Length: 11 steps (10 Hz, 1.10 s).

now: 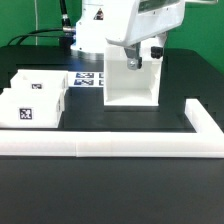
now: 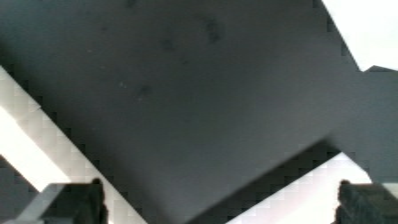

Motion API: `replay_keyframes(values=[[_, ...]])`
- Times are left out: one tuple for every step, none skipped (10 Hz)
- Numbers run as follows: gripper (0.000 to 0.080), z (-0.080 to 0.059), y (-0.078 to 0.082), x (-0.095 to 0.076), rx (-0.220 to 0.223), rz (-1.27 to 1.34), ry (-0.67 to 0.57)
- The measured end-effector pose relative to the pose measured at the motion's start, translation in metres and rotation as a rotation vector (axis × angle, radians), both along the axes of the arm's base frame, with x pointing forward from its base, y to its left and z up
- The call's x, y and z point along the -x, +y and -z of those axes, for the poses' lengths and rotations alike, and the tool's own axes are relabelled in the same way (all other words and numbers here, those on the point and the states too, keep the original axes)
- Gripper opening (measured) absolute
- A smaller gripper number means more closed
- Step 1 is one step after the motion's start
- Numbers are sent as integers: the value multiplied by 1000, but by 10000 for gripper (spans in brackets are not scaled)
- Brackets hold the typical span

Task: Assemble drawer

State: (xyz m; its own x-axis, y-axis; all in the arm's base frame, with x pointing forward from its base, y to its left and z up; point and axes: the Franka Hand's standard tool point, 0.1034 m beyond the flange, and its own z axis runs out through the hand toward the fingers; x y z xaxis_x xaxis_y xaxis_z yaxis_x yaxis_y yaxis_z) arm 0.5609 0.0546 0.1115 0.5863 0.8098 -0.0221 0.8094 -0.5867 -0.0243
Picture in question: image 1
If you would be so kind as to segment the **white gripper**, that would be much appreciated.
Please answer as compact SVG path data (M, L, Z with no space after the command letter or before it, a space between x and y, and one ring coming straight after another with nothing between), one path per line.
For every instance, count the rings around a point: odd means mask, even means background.
M184 12L185 0L106 0L105 38L110 44L129 46L124 48L127 67L138 70L142 67L138 42L180 26ZM153 59L163 56L165 41L162 36L153 39Z

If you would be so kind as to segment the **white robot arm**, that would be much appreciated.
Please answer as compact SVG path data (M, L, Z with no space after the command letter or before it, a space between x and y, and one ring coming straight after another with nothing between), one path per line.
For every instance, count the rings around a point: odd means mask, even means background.
M166 32L180 26L185 0L82 0L82 15L75 26L75 44L80 57L101 60L107 43L125 49L130 69L140 69L140 48L160 59Z

